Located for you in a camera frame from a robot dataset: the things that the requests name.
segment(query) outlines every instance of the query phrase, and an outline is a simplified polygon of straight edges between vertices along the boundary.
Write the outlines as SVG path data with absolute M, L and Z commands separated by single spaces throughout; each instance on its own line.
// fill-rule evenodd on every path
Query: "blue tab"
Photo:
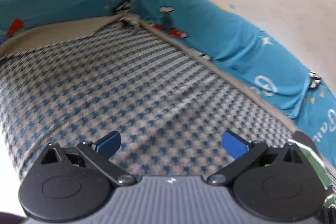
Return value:
M 223 133 L 222 146 L 234 159 L 249 151 L 248 142 L 229 131 Z
M 96 145 L 95 151 L 106 159 L 112 157 L 118 151 L 121 145 L 121 136 L 119 132 L 115 132 L 111 136 L 106 136 L 104 140 Z

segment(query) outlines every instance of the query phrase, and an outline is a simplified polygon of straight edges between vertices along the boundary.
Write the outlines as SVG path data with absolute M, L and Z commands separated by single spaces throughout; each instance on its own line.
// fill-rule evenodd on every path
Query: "blue patterned fabric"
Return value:
M 232 158 L 230 128 L 282 146 L 291 132 L 232 85 L 141 28 L 95 35 L 2 59 L 0 119 L 23 178 L 48 142 L 75 146 L 118 130 L 112 161 L 152 175 L 204 175 Z
M 322 100 L 320 91 L 311 94 L 309 70 L 299 60 L 267 33 L 207 0 L 0 0 L 0 44 L 33 27 L 113 15 L 129 6 L 156 28 L 209 55 L 217 67 L 293 119 L 336 166 L 332 130 L 315 137 L 321 126 L 325 131 L 325 119 L 334 128 L 335 96 L 326 91 Z

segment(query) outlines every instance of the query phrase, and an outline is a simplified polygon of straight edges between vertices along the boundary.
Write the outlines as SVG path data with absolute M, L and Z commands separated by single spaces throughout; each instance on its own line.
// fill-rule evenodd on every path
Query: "black clip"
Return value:
M 308 90 L 316 90 L 321 83 L 321 77 L 319 77 L 317 73 L 314 71 L 309 72 L 309 77 L 310 77 L 310 86 Z

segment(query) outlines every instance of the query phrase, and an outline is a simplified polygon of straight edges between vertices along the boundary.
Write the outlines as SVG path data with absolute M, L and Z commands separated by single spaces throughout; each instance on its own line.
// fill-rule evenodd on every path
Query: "white logo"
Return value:
M 173 183 L 175 183 L 176 181 L 177 181 L 177 180 L 176 180 L 175 178 L 170 178 L 170 179 L 167 180 L 167 182 L 170 183 L 170 184 L 173 184 Z
M 336 111 L 333 109 L 329 109 L 327 112 L 327 115 L 328 115 L 330 124 L 328 125 L 326 122 L 324 122 L 322 126 L 320 127 L 320 130 L 317 132 L 317 134 L 311 138 L 313 141 L 320 143 L 321 140 L 323 139 L 322 133 L 326 134 L 328 130 L 330 132 L 334 132 L 336 130 Z
M 254 82 L 257 86 L 263 89 L 262 93 L 266 96 L 273 96 L 276 92 L 278 92 L 275 84 L 264 75 L 257 76 L 254 79 Z
M 332 127 L 329 128 L 330 132 L 334 132 L 336 130 L 336 112 L 333 109 L 328 110 L 328 118 Z

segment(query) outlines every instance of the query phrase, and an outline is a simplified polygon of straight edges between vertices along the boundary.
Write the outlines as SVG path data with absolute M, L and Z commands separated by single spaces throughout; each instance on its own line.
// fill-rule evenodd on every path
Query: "red print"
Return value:
M 24 27 L 23 21 L 16 18 L 12 25 L 8 28 L 7 35 L 13 36 L 17 31 L 21 30 Z
M 158 25 L 158 24 L 152 24 L 152 27 L 159 30 L 159 31 L 162 31 L 163 30 L 163 27 Z M 188 34 L 186 32 L 182 32 L 182 31 L 179 31 L 175 28 L 171 28 L 170 29 L 170 34 L 173 36 L 173 37 L 177 37 L 177 38 L 187 38 L 188 37 Z

